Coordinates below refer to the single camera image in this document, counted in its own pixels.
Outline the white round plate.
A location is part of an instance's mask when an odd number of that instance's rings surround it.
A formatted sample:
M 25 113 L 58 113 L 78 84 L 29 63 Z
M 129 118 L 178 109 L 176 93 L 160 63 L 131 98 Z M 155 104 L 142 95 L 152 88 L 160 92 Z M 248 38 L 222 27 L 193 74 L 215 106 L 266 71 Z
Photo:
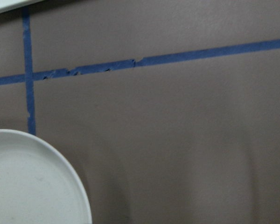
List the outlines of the white round plate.
M 0 224 L 91 224 L 76 170 L 44 140 L 0 129 Z

